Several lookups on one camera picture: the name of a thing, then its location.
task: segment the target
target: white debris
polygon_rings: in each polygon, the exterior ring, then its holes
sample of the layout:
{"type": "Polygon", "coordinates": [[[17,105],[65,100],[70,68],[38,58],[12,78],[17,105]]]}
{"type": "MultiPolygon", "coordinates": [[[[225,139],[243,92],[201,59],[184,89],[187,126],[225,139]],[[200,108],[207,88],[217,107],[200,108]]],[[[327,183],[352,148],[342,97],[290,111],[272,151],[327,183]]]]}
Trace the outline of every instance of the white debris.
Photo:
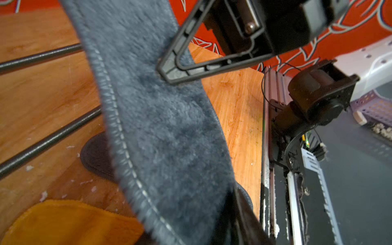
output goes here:
{"type": "Polygon", "coordinates": [[[93,180],[89,180],[89,181],[84,181],[84,182],[80,182],[80,185],[84,185],[84,184],[87,184],[87,183],[91,183],[93,180]]]}
{"type": "Polygon", "coordinates": [[[45,199],[46,199],[47,197],[48,197],[48,192],[47,192],[47,191],[42,192],[42,193],[41,193],[40,202],[45,201],[45,199]]]}
{"type": "Polygon", "coordinates": [[[279,232],[280,232],[279,225],[278,225],[278,224],[276,224],[276,227],[275,227],[275,238],[277,238],[277,237],[278,237],[278,234],[279,234],[279,232]]]}
{"type": "Polygon", "coordinates": [[[29,172],[31,169],[33,169],[34,167],[31,165],[27,165],[26,166],[26,172],[29,172]]]}
{"type": "Polygon", "coordinates": [[[392,140],[392,128],[388,127],[385,128],[385,125],[382,123],[378,123],[373,127],[373,131],[376,134],[380,134],[383,137],[387,138],[388,140],[392,140]]]}
{"type": "Polygon", "coordinates": [[[289,221],[287,220],[287,213],[286,213],[286,235],[287,235],[287,240],[289,240],[289,221]]]}

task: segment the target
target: gray fleece strap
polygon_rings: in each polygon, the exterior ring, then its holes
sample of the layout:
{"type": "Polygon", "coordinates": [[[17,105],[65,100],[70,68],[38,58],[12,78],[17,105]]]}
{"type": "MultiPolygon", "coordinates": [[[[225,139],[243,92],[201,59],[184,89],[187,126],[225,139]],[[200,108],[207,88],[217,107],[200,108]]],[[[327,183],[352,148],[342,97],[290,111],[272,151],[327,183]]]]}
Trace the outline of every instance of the gray fleece strap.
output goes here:
{"type": "MultiPolygon", "coordinates": [[[[169,85],[159,57],[178,28],[167,0],[62,0],[94,72],[115,175],[161,244],[208,244],[235,186],[201,82],[169,85]]],[[[191,63],[187,52],[183,62],[191,63]]]]}

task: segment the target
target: orange towel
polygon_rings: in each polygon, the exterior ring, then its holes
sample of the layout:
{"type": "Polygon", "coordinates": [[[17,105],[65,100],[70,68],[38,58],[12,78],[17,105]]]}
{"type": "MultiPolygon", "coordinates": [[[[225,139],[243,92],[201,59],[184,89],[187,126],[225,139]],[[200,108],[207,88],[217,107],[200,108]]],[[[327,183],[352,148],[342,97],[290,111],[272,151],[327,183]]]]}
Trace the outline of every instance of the orange towel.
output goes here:
{"type": "Polygon", "coordinates": [[[143,233],[136,218],[114,214],[74,200],[48,200],[24,212],[1,245],[134,244],[143,233]]]}

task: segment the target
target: stitched seam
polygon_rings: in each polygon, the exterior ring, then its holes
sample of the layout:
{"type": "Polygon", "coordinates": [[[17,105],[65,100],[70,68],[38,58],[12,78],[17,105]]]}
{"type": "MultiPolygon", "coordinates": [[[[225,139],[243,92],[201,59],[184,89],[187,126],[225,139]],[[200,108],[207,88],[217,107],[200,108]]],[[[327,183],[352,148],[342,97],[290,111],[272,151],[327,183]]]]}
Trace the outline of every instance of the stitched seam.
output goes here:
{"type": "MultiPolygon", "coordinates": [[[[87,23],[85,22],[85,20],[84,20],[84,15],[82,14],[81,10],[79,9],[79,6],[78,6],[77,3],[75,2],[75,0],[72,0],[72,2],[73,2],[73,4],[75,5],[76,10],[79,12],[80,16],[82,17],[83,25],[84,25],[84,26],[86,27],[86,29],[90,32],[90,28],[89,28],[89,26],[87,25],[87,23]]],[[[95,39],[94,39],[93,37],[91,37],[91,40],[93,41],[93,46],[94,46],[93,49],[94,49],[94,52],[95,52],[96,55],[97,55],[98,62],[99,62],[99,64],[100,64],[101,68],[103,69],[103,72],[104,72],[104,74],[105,74],[105,79],[106,79],[106,81],[107,81],[107,85],[108,85],[109,91],[110,91],[110,93],[111,93],[111,100],[112,100],[112,103],[113,103],[114,114],[115,114],[115,118],[116,118],[116,121],[114,122],[114,124],[117,123],[117,127],[118,127],[118,130],[119,130],[119,132],[120,132],[120,142],[122,143],[123,149],[124,149],[124,151],[125,151],[125,157],[126,157],[126,159],[127,159],[128,166],[129,166],[130,169],[131,169],[132,176],[133,176],[134,179],[136,180],[136,184],[137,184],[137,186],[139,187],[139,189],[142,191],[143,196],[146,198],[147,202],[150,204],[151,209],[152,209],[152,210],[154,211],[154,213],[159,217],[159,221],[162,222],[162,223],[164,224],[164,226],[174,235],[174,237],[176,237],[176,238],[178,239],[178,241],[180,242],[180,244],[185,245],[185,243],[184,243],[184,242],[181,240],[181,238],[176,234],[176,232],[173,230],[173,228],[170,226],[170,224],[166,222],[165,218],[162,217],[162,216],[159,214],[157,208],[153,205],[151,199],[149,198],[147,191],[144,190],[143,184],[142,184],[142,183],[140,182],[140,180],[137,178],[137,174],[136,174],[136,172],[134,171],[134,169],[133,169],[133,164],[132,164],[132,162],[131,162],[131,160],[130,160],[130,155],[129,155],[129,151],[128,151],[127,144],[126,144],[126,142],[125,142],[125,140],[124,140],[123,129],[122,129],[122,126],[121,126],[121,120],[120,120],[120,118],[119,118],[119,116],[118,116],[119,114],[118,114],[117,102],[116,102],[116,101],[117,101],[117,98],[116,98],[116,95],[115,95],[115,93],[114,93],[114,90],[113,90],[113,87],[112,87],[112,84],[111,84],[111,80],[110,80],[109,74],[108,74],[108,72],[107,72],[107,70],[106,70],[105,64],[103,63],[103,58],[102,58],[101,53],[99,52],[99,50],[98,50],[98,48],[97,48],[97,44],[96,44],[96,42],[95,42],[95,39]]]]}

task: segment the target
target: black metal bar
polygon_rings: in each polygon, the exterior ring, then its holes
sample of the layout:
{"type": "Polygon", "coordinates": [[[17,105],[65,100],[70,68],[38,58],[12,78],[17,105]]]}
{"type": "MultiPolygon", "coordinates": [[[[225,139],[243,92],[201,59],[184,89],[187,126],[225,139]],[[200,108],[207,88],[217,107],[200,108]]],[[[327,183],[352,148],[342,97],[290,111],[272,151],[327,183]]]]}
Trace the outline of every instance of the black metal bar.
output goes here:
{"type": "Polygon", "coordinates": [[[87,112],[83,116],[75,119],[71,123],[67,124],[63,128],[57,130],[56,132],[48,135],[44,139],[38,141],[34,145],[28,147],[27,149],[21,151],[10,159],[6,160],[0,165],[0,180],[23,166],[28,161],[32,160],[36,156],[40,155],[54,144],[58,143],[60,140],[64,139],[68,135],[72,134],[76,130],[80,129],[91,120],[95,119],[101,114],[101,106],[94,108],[93,110],[87,112]]]}
{"type": "Polygon", "coordinates": [[[68,54],[82,51],[81,44],[73,44],[58,49],[49,50],[46,52],[33,54],[15,60],[0,63],[0,74],[5,74],[17,69],[31,66],[40,62],[48,61],[50,59],[59,58],[68,54]]]}

